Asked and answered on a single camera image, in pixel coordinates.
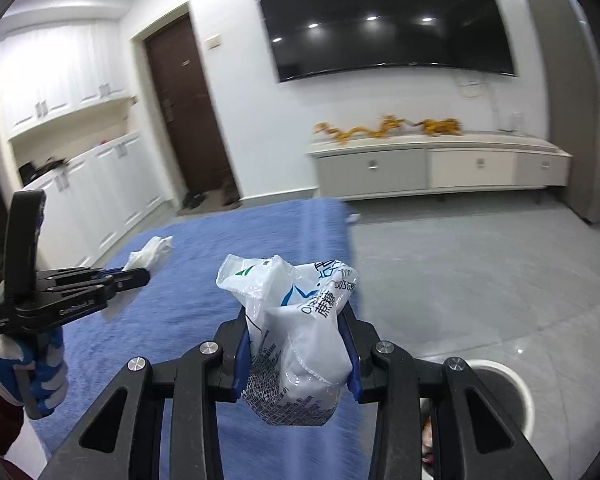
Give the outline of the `left hand blue white glove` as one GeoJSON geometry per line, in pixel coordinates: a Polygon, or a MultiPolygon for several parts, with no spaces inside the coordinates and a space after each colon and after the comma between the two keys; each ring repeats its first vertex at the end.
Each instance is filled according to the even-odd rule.
{"type": "Polygon", "coordinates": [[[61,327],[46,333],[47,344],[35,356],[24,342],[0,335],[0,397],[7,403],[26,406],[17,374],[27,374],[28,391],[42,417],[55,411],[68,391],[68,365],[64,360],[64,332],[61,327]]]}

